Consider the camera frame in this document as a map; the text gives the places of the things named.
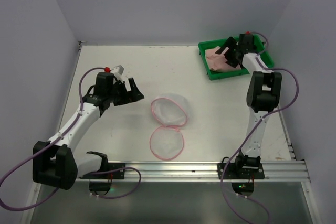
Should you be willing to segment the pink bra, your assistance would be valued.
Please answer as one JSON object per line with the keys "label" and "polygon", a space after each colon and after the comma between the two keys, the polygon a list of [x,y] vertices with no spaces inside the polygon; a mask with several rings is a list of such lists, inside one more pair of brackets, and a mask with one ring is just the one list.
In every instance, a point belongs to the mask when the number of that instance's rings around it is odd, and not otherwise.
{"label": "pink bra", "polygon": [[217,46],[215,48],[205,50],[206,63],[211,71],[224,73],[241,69],[240,66],[234,68],[226,63],[227,60],[225,56],[229,50],[228,47],[226,47],[221,54],[217,54],[216,52],[219,49],[220,47]]}

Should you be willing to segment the white mesh laundry bag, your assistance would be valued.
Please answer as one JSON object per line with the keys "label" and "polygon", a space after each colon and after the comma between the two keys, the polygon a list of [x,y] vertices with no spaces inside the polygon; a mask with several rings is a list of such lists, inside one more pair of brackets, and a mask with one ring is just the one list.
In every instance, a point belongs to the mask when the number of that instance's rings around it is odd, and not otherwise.
{"label": "white mesh laundry bag", "polygon": [[162,161],[171,161],[184,149],[181,128],[190,117],[188,100],[179,94],[164,93],[151,102],[151,112],[160,126],[150,136],[150,151]]}

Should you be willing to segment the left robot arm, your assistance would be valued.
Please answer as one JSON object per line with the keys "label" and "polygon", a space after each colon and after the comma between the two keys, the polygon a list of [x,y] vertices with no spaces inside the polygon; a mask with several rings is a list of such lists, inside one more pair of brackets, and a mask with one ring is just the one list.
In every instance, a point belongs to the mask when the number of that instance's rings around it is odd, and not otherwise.
{"label": "left robot arm", "polygon": [[144,95],[135,80],[124,81],[116,72],[100,72],[96,82],[85,95],[80,96],[78,109],[61,130],[49,140],[38,141],[33,147],[32,178],[36,183],[69,190],[80,177],[113,177],[104,153],[88,151],[81,159],[74,151],[89,128],[111,106],[138,102]]}

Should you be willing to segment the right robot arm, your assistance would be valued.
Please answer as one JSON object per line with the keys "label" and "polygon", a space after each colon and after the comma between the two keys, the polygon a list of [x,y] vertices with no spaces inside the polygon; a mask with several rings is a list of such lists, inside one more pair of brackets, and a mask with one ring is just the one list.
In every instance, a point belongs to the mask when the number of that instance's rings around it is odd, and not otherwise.
{"label": "right robot arm", "polygon": [[245,68],[251,74],[251,80],[246,95],[250,111],[246,139],[232,158],[223,158],[218,163],[218,176],[223,179],[263,179],[261,144],[267,115],[279,104],[282,75],[273,72],[262,60],[262,52],[258,52],[255,36],[251,33],[240,34],[239,39],[229,37],[219,52],[224,54],[229,66]]}

